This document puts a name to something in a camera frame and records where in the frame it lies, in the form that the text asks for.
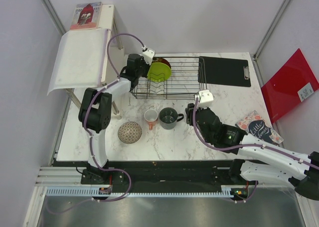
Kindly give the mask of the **grey mug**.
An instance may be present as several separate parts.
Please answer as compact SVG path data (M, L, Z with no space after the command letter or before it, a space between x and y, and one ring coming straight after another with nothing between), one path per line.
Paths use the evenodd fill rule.
M183 119L184 114L177 113L173 108L164 108L159 113L160 125L166 130L173 129Z

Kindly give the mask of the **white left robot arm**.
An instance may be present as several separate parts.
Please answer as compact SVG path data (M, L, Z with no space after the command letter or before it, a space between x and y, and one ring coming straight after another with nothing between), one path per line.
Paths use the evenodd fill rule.
M109 171L104 169L108 162L106 153L106 128L111 121L112 102L123 94L131 92L139 78L147 77L155 53L130 54L126 66L115 81L101 88L87 88L84 92L78 119L89 138L88 163L95 169L92 178L99 184L109 180Z

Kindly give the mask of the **dark red patterned bowl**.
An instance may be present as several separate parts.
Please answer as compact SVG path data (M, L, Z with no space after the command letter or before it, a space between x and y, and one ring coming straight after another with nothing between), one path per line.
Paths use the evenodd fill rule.
M167 66L169 66L171 68L170 63L166 59L164 59L162 57L154 57L153 58L153 63L156 63L156 62L166 64Z

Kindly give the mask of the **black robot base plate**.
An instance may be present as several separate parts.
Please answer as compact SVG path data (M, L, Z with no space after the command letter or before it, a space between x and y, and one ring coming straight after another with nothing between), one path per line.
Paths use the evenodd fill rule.
M255 181L231 174L234 161L109 161L103 172L86 166L81 184L111 185L119 191L219 191L222 186L248 189Z

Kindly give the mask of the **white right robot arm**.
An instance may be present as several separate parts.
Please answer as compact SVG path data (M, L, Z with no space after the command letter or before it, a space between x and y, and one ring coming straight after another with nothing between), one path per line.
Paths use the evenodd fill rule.
M319 199L319 154L298 153L267 143L235 126L224 124L210 108L190 103L186 122L208 148L248 157L232 161L228 178L234 184L256 181L286 185L299 195Z

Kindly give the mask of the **orange pink mug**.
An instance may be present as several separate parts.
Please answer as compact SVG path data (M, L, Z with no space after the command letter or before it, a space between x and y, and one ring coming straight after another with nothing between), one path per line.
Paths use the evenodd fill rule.
M145 111L144 118L149 126L149 130L152 130L158 121L158 112L156 110L149 109Z

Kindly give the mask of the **lime green plate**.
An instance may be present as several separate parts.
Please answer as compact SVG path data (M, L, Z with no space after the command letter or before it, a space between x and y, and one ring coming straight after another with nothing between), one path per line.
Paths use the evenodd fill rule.
M163 82L171 77L171 68L161 62L152 63L149 72L147 74L147 79L153 82Z

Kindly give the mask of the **red patterned white bowl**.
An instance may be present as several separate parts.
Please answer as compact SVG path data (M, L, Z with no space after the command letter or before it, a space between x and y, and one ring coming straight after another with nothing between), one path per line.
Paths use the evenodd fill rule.
M118 129L118 138L125 144L133 144L142 136L141 126L133 121L122 124Z

